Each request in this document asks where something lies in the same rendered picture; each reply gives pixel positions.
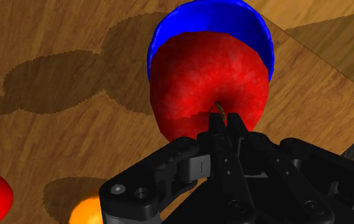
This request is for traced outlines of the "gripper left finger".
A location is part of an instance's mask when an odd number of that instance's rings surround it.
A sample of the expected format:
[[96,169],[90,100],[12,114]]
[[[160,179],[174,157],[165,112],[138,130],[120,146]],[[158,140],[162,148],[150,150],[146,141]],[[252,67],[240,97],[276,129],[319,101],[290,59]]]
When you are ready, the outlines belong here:
[[179,137],[100,187],[103,223],[255,224],[239,161],[247,132],[237,113],[210,114],[197,139]]

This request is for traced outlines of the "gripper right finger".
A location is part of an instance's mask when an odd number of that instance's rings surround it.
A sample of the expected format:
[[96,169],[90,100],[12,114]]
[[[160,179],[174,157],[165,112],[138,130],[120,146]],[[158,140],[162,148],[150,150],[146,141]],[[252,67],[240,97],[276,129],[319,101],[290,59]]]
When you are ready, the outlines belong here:
[[296,138],[272,143],[248,132],[237,113],[227,118],[239,170],[256,220],[267,224],[354,224],[354,161]]

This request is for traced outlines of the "red apple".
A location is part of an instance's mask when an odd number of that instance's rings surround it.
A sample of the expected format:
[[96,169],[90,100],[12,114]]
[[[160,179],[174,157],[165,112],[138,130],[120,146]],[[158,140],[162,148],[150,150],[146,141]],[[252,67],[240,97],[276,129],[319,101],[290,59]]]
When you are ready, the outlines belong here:
[[168,141],[195,138],[210,113],[237,113],[253,130],[264,111],[268,70],[258,53],[226,33],[184,32],[162,44],[150,66],[150,102]]

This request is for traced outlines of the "orange fruit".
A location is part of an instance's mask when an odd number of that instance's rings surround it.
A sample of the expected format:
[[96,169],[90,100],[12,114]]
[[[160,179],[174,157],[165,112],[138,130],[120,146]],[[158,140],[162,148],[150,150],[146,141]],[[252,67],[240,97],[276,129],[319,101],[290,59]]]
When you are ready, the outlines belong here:
[[79,202],[71,211],[68,224],[103,224],[99,197]]

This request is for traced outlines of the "blue bowl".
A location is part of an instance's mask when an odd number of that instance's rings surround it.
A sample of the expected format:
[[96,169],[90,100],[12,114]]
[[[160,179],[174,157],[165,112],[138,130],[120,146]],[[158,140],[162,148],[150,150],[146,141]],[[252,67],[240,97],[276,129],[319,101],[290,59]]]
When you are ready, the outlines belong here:
[[176,7],[156,26],[148,47],[146,66],[158,48],[183,32],[213,31],[230,34],[254,49],[269,71],[274,72],[274,45],[264,19],[242,0],[193,0]]

